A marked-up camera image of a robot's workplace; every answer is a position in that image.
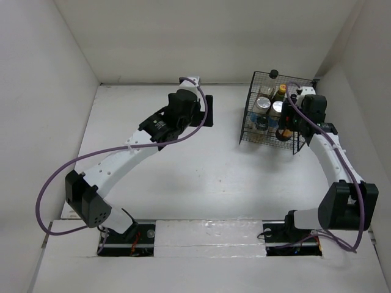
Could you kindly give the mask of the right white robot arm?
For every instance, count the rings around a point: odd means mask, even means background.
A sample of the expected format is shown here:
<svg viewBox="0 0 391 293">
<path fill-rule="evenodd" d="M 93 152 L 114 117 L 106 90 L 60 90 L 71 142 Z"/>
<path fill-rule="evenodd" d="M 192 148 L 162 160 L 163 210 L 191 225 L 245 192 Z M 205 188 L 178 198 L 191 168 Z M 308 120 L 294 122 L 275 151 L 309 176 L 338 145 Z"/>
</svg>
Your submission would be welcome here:
<svg viewBox="0 0 391 293">
<path fill-rule="evenodd" d="M 305 230 L 357 231 L 357 242 L 370 227 L 379 190 L 367 183 L 354 169 L 340 144 L 338 131 L 327 123 L 327 100 L 321 95 L 306 95 L 283 103 L 279 121 L 281 131 L 299 133 L 317 157 L 329 189 L 317 208 L 293 210 L 282 225 L 283 235 L 295 241 Z"/>
</svg>

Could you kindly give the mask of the blue-band silver-top shaker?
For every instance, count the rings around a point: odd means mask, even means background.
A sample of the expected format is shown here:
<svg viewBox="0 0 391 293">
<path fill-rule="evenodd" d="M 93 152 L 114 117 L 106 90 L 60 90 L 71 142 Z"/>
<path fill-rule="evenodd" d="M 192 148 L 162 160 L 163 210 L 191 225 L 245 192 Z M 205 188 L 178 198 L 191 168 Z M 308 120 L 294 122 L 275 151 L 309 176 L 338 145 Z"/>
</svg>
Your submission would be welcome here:
<svg viewBox="0 0 391 293">
<path fill-rule="evenodd" d="M 271 105 L 269 116 L 280 117 L 283 108 L 283 101 L 274 101 Z"/>
<path fill-rule="evenodd" d="M 255 123 L 257 118 L 261 114 L 266 114 L 270 107 L 271 107 L 270 99 L 265 96 L 259 96 L 254 102 L 254 106 L 250 114 L 250 121 L 252 123 Z"/>
</svg>

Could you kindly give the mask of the green-label chili sauce bottle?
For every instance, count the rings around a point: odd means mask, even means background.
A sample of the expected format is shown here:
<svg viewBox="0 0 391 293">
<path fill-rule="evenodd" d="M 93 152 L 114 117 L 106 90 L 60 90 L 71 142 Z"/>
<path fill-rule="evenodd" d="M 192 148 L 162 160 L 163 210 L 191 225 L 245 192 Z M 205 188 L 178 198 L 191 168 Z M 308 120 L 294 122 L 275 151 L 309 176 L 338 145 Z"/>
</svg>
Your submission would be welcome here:
<svg viewBox="0 0 391 293">
<path fill-rule="evenodd" d="M 287 91 L 287 86 L 285 84 L 280 84 L 279 88 L 277 89 L 276 93 L 272 98 L 272 102 L 274 103 L 276 101 L 283 101 L 285 98 L 286 91 Z"/>
</svg>

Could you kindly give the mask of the black-cap white spice bottle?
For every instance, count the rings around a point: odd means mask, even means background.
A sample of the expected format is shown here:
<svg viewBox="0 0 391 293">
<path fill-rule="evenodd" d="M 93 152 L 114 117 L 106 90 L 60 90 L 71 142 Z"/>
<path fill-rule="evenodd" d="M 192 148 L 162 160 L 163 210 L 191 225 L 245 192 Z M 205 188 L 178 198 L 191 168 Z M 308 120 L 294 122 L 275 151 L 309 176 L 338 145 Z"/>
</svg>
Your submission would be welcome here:
<svg viewBox="0 0 391 293">
<path fill-rule="evenodd" d="M 262 135 L 267 135 L 269 128 L 268 118 L 265 116 L 259 116 L 257 117 L 256 121 L 254 122 L 254 129 Z"/>
</svg>

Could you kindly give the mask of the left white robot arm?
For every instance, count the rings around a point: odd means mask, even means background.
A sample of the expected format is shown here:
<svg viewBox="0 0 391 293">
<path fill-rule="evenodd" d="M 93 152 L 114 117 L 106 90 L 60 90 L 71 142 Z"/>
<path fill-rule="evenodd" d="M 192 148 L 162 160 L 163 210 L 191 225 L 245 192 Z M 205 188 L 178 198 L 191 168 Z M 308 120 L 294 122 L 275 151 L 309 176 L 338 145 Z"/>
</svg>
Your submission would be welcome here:
<svg viewBox="0 0 391 293">
<path fill-rule="evenodd" d="M 105 197 L 136 165 L 161 151 L 187 127 L 213 125 L 213 96 L 206 97 L 207 111 L 202 111 L 196 93 L 179 89 L 168 95 L 168 105 L 144 120 L 126 141 L 124 150 L 116 151 L 94 167 L 65 177 L 66 201 L 88 228 L 103 226 L 123 242 L 134 239 L 138 224 L 124 209 L 116 209 Z"/>
</svg>

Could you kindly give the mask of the red-lid sauce jar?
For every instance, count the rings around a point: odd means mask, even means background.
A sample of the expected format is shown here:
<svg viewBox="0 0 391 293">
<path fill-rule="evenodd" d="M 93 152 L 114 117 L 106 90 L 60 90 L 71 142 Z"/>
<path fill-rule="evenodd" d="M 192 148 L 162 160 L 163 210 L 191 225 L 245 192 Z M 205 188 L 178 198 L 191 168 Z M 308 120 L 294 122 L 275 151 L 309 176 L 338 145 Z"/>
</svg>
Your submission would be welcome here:
<svg viewBox="0 0 391 293">
<path fill-rule="evenodd" d="M 277 129 L 275 132 L 276 138 L 281 142 L 287 142 L 293 136 L 293 132 L 289 129 Z"/>
</svg>

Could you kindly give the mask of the tall red-label sauce bottle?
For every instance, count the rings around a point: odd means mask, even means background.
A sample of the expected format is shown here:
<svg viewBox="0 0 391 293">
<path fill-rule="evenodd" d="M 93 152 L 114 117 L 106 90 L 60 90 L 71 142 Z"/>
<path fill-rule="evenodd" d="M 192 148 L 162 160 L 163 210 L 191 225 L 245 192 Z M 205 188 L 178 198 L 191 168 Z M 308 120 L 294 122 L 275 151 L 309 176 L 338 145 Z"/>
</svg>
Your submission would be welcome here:
<svg viewBox="0 0 391 293">
<path fill-rule="evenodd" d="M 276 79 L 279 75 L 279 72 L 275 69 L 271 70 L 266 77 L 266 79 L 261 83 L 259 89 L 259 95 L 267 97 L 269 99 L 272 98 L 274 92 L 276 91 Z"/>
</svg>

